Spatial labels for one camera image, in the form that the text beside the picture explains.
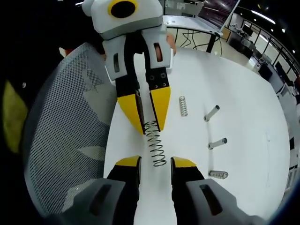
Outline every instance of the ceiling light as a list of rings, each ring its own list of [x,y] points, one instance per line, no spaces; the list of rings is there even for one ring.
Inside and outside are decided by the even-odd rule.
[[[258,12],[256,12],[256,11],[253,11],[253,10],[251,10],[251,12],[254,13],[254,14],[256,14],[256,15],[259,15],[260,17],[262,17],[262,18],[264,18],[265,20],[271,22],[272,24],[276,24],[274,20],[272,20],[272,19],[266,17],[266,16],[263,15],[263,14],[260,14],[260,13],[258,13]]]

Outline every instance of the gray mesh chair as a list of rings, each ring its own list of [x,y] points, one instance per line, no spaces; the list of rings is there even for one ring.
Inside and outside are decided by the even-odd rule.
[[[23,137],[24,176],[40,215],[60,214],[103,177],[116,91],[97,51],[85,43],[41,88]]]

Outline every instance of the computer monitor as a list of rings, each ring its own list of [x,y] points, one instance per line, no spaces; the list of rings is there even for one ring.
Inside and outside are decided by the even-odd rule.
[[[248,27],[248,26],[246,26],[246,25],[243,26],[243,31],[244,31],[246,34],[248,34],[249,36],[251,36],[252,33],[253,33],[253,30],[251,30],[251,28]]]
[[[263,79],[269,81],[270,77],[272,76],[272,71],[269,69],[266,63],[263,63],[261,68],[259,69],[258,73],[262,76]]]
[[[281,77],[281,79],[283,79],[288,86],[293,86],[293,82],[289,79],[289,77],[283,70],[282,65],[279,62],[276,63],[275,68],[277,70],[278,75]]]

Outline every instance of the floor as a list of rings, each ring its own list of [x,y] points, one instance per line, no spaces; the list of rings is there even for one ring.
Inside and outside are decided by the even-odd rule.
[[[176,29],[168,28],[168,32],[173,34],[174,37],[176,36]],[[184,43],[183,46],[185,46],[189,43],[189,41],[185,42],[186,38],[184,37],[184,35],[187,37],[188,36],[187,33],[188,33],[187,30],[179,30],[178,31],[178,37],[177,37],[177,41],[176,41],[177,47],[182,46],[183,43]],[[193,48],[195,45],[192,41],[192,31],[189,31],[189,39],[191,40],[191,44],[186,46],[186,48]],[[210,39],[209,34],[204,34],[204,33],[194,34],[194,41],[195,41],[196,45],[206,44],[209,42],[209,39]],[[217,41],[217,42],[215,42],[214,47],[211,51],[212,54],[219,55],[219,56],[222,54],[222,57],[229,59],[233,62],[236,62],[258,74],[257,68],[255,67],[255,65],[257,63],[257,61],[255,59],[252,59],[252,58],[248,59],[246,56],[244,56],[243,54],[239,53],[234,48],[229,46],[225,40],[220,39],[220,41],[222,43],[222,49],[220,47],[220,42]],[[205,52],[206,48],[207,48],[207,45],[200,46],[200,47],[197,47],[197,50]]]

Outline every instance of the yellow circle marking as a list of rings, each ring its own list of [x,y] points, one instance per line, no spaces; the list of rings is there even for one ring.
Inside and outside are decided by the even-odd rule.
[[[109,3],[108,8],[107,8],[107,12],[110,16],[117,18],[115,16],[112,15],[112,8],[115,4],[119,3],[119,2],[123,2],[123,1],[128,1],[134,4],[135,6],[135,11],[133,12],[133,14],[137,11],[137,2],[135,0],[112,0],[111,3]]]

